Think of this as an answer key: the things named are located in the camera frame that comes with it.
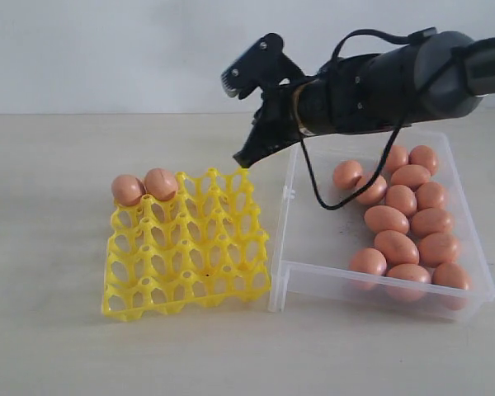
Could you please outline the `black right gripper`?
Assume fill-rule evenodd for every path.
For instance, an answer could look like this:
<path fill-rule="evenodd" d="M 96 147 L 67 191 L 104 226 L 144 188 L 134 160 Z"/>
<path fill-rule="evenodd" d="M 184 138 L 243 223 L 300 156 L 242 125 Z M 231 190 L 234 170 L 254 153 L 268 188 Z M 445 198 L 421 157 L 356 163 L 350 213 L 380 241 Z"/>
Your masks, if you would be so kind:
<path fill-rule="evenodd" d="M 240 167 L 251 167 L 299 142 L 295 94 L 307 83 L 308 78 L 301 78 L 263 88 L 262 105 L 253 117 L 251 132 L 243 147 L 233 155 Z"/>

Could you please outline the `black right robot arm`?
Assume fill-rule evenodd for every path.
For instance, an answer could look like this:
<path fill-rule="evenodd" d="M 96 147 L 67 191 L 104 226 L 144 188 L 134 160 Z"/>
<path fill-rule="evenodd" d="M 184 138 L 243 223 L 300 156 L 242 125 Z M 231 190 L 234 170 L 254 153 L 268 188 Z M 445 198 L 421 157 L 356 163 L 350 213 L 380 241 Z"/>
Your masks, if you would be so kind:
<path fill-rule="evenodd" d="M 433 28 L 407 36 L 369 30 L 394 45 L 383 54 L 333 53 L 308 76 L 276 33 L 258 39 L 223 73 L 224 90 L 262 105 L 235 161 L 244 168 L 324 134 L 372 134 L 396 125 L 460 118 L 495 94 L 495 37 L 473 40 Z"/>

